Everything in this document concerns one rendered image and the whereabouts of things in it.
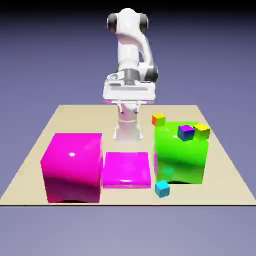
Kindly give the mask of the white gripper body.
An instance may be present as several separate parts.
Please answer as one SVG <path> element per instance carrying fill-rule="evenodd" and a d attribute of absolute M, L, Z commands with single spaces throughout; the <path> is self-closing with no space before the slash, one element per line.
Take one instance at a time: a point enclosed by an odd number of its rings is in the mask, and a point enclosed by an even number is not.
<path fill-rule="evenodd" d="M 106 80 L 103 99 L 111 104 L 116 102 L 154 102 L 156 99 L 156 84 L 135 81 L 134 85 L 125 85 L 124 80 Z"/>

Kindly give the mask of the small yellow cube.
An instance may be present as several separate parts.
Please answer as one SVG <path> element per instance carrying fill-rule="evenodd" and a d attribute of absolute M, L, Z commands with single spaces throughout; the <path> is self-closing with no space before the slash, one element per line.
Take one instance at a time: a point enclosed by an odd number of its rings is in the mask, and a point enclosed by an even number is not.
<path fill-rule="evenodd" d="M 193 126 L 195 132 L 194 137 L 199 140 L 208 140 L 210 138 L 211 128 L 203 123 Z"/>

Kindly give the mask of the large green box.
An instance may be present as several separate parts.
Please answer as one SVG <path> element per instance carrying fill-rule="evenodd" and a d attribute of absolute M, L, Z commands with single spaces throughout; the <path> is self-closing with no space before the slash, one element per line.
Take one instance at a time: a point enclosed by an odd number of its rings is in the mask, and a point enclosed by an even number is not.
<path fill-rule="evenodd" d="M 202 184 L 209 139 L 182 141 L 178 127 L 199 124 L 195 121 L 167 121 L 154 128 L 154 171 L 156 181 L 169 184 Z"/>

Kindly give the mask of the large flat magenta box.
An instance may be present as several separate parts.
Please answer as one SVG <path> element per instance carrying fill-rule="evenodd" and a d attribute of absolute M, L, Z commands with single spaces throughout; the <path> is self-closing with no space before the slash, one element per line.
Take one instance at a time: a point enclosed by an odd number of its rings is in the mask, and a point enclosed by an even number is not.
<path fill-rule="evenodd" d="M 104 189 L 150 189 L 147 152 L 108 152 L 102 176 Z"/>

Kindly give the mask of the large tall magenta box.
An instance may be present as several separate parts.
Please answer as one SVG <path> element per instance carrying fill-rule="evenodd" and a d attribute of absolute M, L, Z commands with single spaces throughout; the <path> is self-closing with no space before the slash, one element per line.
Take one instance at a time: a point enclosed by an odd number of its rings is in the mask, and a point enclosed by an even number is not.
<path fill-rule="evenodd" d="M 40 163 L 49 203 L 100 202 L 101 133 L 55 133 Z"/>

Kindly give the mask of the small orange cube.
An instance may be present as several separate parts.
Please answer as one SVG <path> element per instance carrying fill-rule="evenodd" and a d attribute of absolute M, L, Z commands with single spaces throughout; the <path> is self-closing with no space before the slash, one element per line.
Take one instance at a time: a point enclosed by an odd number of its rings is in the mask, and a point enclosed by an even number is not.
<path fill-rule="evenodd" d="M 155 113 L 152 115 L 152 124 L 155 127 L 164 126 L 166 124 L 166 116 L 162 113 Z"/>

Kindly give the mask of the small purple cube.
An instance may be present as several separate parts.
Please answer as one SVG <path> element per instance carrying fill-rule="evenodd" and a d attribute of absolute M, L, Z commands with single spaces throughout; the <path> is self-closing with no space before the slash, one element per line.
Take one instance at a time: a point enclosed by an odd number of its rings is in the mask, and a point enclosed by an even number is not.
<path fill-rule="evenodd" d="M 185 124 L 178 127 L 178 137 L 183 141 L 190 141 L 194 138 L 195 135 L 195 128 Z"/>

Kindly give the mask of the small cyan cube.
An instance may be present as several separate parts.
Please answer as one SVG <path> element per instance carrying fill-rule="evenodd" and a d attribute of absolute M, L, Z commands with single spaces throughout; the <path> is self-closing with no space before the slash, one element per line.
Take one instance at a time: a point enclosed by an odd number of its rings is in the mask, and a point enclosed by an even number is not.
<path fill-rule="evenodd" d="M 154 190 L 159 198 L 164 198 L 170 195 L 171 187 L 166 180 L 161 180 L 155 183 Z"/>

